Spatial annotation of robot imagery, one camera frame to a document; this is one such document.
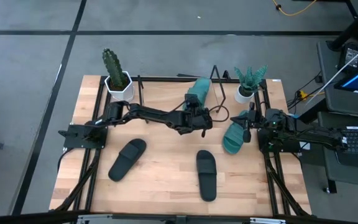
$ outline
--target potted cactus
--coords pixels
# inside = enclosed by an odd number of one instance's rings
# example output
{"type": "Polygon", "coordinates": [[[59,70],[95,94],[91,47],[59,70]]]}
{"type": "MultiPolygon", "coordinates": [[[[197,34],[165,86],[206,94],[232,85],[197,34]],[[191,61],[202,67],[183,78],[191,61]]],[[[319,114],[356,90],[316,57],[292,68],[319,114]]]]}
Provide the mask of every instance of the potted cactus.
{"type": "Polygon", "coordinates": [[[117,100],[131,101],[135,88],[128,72],[122,71],[117,55],[110,49],[103,50],[104,65],[109,76],[104,80],[111,96],[117,100]]]}
{"type": "Polygon", "coordinates": [[[236,67],[234,67],[234,70],[240,81],[239,88],[237,89],[234,98],[239,103],[248,103],[254,96],[254,93],[258,91],[258,85],[266,73],[267,65],[258,69],[255,73],[252,73],[252,68],[248,67],[247,75],[243,75],[236,67]]]}

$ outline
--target succulent plant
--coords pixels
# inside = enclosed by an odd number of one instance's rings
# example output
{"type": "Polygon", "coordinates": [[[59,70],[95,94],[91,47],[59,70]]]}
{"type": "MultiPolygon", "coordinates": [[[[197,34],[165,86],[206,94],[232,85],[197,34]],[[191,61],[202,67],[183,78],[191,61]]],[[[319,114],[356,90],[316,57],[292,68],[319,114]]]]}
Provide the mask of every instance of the succulent plant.
{"type": "Polygon", "coordinates": [[[234,67],[234,71],[236,71],[236,75],[239,77],[241,87],[248,92],[256,92],[258,90],[258,85],[264,78],[266,70],[267,65],[261,67],[255,73],[252,73],[252,68],[248,67],[247,75],[243,75],[237,67],[234,67]]]}
{"type": "Polygon", "coordinates": [[[123,74],[117,55],[110,49],[103,50],[103,61],[110,76],[110,85],[122,91],[128,85],[128,79],[123,74]]]}

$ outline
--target wooden tabletop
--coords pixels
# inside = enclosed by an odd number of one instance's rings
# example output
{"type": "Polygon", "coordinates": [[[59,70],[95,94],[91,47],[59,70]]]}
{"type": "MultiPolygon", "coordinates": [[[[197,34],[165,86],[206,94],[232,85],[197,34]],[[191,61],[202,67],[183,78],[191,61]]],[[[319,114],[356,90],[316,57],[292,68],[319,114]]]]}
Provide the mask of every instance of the wooden tabletop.
{"type": "MultiPolygon", "coordinates": [[[[73,122],[84,124],[92,117],[98,92],[100,76],[85,75],[78,95],[73,122]]],[[[143,82],[145,106],[170,111],[184,100],[184,94],[194,82],[143,82]]],[[[135,98],[139,103],[137,82],[135,98]]],[[[287,111],[283,87],[280,80],[267,80],[272,108],[287,111]]],[[[248,105],[234,99],[238,84],[224,83],[226,106],[231,116],[237,116],[248,105]]],[[[104,88],[101,110],[106,96],[104,88]]],[[[218,83],[210,87],[206,107],[218,105],[223,96],[218,83]]],[[[214,119],[226,117],[221,110],[212,113],[214,119]]],[[[243,144],[236,155],[225,152],[221,143],[230,120],[214,123],[205,138],[201,131],[179,135],[164,124],[144,120],[132,120],[125,125],[109,127],[106,147],[102,150],[96,177],[92,212],[137,213],[137,214],[186,214],[186,215],[232,215],[271,216],[269,188],[262,153],[259,151],[257,135],[251,130],[250,143],[243,144]],[[119,151],[135,138],[144,139],[147,149],[132,169],[119,182],[108,177],[108,171],[119,151]],[[217,166],[217,197],[213,202],[204,202],[200,197],[196,172],[196,153],[211,152],[217,166]]],[[[60,165],[50,208],[56,208],[68,196],[78,182],[84,149],[75,149],[67,154],[60,165]]],[[[296,201],[310,213],[310,205],[298,160],[291,154],[281,153],[285,183],[296,201]]],[[[279,190],[276,188],[278,207],[282,212],[279,190]]],[[[80,208],[85,206],[87,186],[83,191],[80,208]]]]}

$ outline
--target floor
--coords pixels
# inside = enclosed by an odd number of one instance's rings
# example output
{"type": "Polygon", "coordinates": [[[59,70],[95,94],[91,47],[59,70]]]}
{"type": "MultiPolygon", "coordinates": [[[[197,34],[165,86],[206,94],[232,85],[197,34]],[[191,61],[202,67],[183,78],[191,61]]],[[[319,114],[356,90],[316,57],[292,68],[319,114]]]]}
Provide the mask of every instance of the floor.
{"type": "MultiPolygon", "coordinates": [[[[234,66],[246,69],[268,65],[266,78],[281,79],[289,100],[294,91],[319,72],[316,43],[334,38],[316,36],[313,32],[341,31],[353,20],[346,4],[341,2],[317,2],[296,17],[277,12],[271,1],[259,0],[83,2],[86,5],[82,17],[77,17],[81,0],[0,0],[0,141],[5,144],[0,150],[0,215],[11,211],[51,90],[62,81],[57,99],[49,102],[53,112],[22,212],[48,210],[63,145],[57,131],[66,129],[71,121],[82,76],[106,75],[101,60],[105,47],[118,54],[122,67],[131,75],[207,76],[212,66],[217,65],[233,77],[234,66]],[[36,35],[23,30],[34,30],[36,35]],[[77,30],[78,34],[84,30],[154,32],[110,33],[119,35],[83,32],[84,35],[77,36],[65,32],[77,30]],[[189,32],[152,35],[162,34],[159,32],[162,30],[189,32]],[[221,35],[233,30],[254,32],[221,35]],[[195,35],[202,31],[214,35],[195,35]],[[275,31],[293,32],[272,35],[275,31]],[[297,35],[298,31],[311,32],[297,35]]],[[[358,12],[358,1],[352,3],[358,12]]],[[[285,11],[295,12],[308,2],[280,0],[280,4],[285,11]]],[[[317,87],[312,82],[305,90],[317,87]]],[[[300,104],[296,114],[304,110],[300,104]]],[[[358,221],[358,185],[338,183],[339,193],[327,195],[321,190],[326,185],[321,152],[309,152],[303,160],[313,214],[358,221]]]]}

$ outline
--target teal slide sandal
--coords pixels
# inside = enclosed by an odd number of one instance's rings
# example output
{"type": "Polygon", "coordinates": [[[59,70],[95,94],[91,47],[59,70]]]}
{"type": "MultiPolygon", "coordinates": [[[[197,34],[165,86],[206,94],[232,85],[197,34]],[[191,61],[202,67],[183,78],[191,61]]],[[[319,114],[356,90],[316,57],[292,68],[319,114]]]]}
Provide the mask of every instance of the teal slide sandal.
{"type": "MultiPolygon", "coordinates": [[[[239,116],[248,112],[247,110],[241,111],[239,116]]],[[[240,126],[240,124],[232,123],[227,129],[226,133],[224,133],[222,145],[226,152],[230,154],[236,154],[240,151],[242,144],[244,141],[242,140],[242,133],[244,129],[240,126]]]]}
{"type": "Polygon", "coordinates": [[[197,95],[198,100],[201,102],[202,107],[204,107],[206,95],[209,91],[209,79],[199,78],[193,87],[189,88],[187,93],[197,95]]]}

